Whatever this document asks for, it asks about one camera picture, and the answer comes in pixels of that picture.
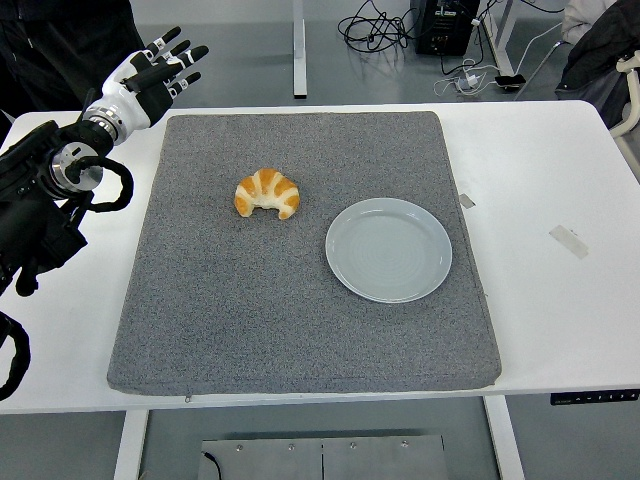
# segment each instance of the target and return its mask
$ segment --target white robotic hand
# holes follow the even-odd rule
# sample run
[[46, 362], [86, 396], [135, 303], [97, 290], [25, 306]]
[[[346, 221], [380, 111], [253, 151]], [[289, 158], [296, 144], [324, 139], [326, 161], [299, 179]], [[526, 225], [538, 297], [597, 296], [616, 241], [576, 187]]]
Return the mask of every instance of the white robotic hand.
[[187, 50], [189, 41], [185, 40], [171, 51], [160, 53], [180, 31], [175, 27], [145, 50], [129, 55], [104, 82], [102, 98], [83, 112], [82, 119], [100, 124], [114, 145], [124, 142], [135, 130], [154, 125], [173, 99], [200, 78], [199, 72], [183, 79], [178, 75], [209, 52], [206, 46]]

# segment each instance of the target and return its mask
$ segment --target floor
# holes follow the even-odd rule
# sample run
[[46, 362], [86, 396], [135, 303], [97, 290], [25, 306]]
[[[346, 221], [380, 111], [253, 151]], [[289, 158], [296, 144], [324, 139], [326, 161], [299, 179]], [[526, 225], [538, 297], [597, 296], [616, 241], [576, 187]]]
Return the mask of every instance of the floor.
[[[508, 49], [514, 65], [529, 40], [558, 21], [540, 15], [519, 22]], [[140, 31], [150, 41], [171, 26], [141, 26]], [[357, 54], [332, 22], [310, 22], [306, 31], [308, 96], [300, 100], [293, 97], [290, 24], [183, 25], [185, 38], [207, 44], [211, 52], [198, 64], [202, 80], [178, 97], [175, 107], [513, 101], [515, 96], [495, 85], [477, 95], [461, 95], [453, 86], [441, 93], [446, 85], [441, 80], [451, 75], [443, 75], [436, 57], [418, 56], [411, 48]], [[558, 36], [554, 30], [534, 42], [522, 64], [525, 77]], [[492, 60], [482, 38], [480, 66]], [[472, 41], [467, 56], [479, 60], [481, 55]], [[553, 89], [567, 55], [568, 47], [561, 47], [521, 100], [555, 100]], [[446, 58], [445, 71], [459, 61]], [[491, 68], [476, 72], [487, 72], [485, 82], [495, 76]], [[636, 146], [637, 136], [632, 135]], [[638, 402], [552, 407], [548, 395], [524, 395], [509, 397], [508, 405], [528, 480], [638, 478]], [[112, 478], [123, 420], [118, 412], [0, 416], [0, 477]], [[152, 412], [142, 471], [146, 480], [195, 479], [203, 440], [318, 432], [438, 433], [451, 480], [499, 478], [477, 398]]]

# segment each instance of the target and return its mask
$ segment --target plate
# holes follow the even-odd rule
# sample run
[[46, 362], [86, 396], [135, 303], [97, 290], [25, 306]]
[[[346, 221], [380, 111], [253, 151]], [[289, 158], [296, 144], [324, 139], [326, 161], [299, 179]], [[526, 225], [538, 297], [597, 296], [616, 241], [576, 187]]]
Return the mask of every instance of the plate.
[[429, 295], [451, 268], [451, 241], [442, 224], [396, 198], [371, 198], [342, 211], [329, 227], [325, 248], [335, 276], [376, 302]]

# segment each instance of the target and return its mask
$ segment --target tape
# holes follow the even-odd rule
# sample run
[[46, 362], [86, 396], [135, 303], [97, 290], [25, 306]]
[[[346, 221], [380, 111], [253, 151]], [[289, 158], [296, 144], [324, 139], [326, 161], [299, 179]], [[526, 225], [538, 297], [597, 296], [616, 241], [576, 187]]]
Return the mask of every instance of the tape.
[[560, 245], [565, 247], [580, 260], [589, 254], [589, 247], [582, 242], [575, 233], [562, 225], [558, 225], [556, 228], [551, 230], [549, 235], [555, 238]]
[[460, 199], [460, 205], [462, 205], [464, 208], [471, 208], [471, 207], [475, 207], [476, 205], [475, 203], [473, 203], [473, 200], [471, 200], [466, 193], [463, 193], [462, 195], [460, 195], [459, 199]]

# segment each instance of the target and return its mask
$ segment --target croissant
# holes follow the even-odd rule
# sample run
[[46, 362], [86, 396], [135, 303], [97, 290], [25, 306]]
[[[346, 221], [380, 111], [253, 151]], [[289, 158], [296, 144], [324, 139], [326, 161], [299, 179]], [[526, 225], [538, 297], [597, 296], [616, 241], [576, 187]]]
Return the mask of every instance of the croissant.
[[243, 217], [253, 213], [254, 207], [277, 208], [278, 218], [286, 220], [300, 205], [295, 183], [273, 168], [261, 168], [251, 177], [243, 178], [236, 188], [236, 210]]

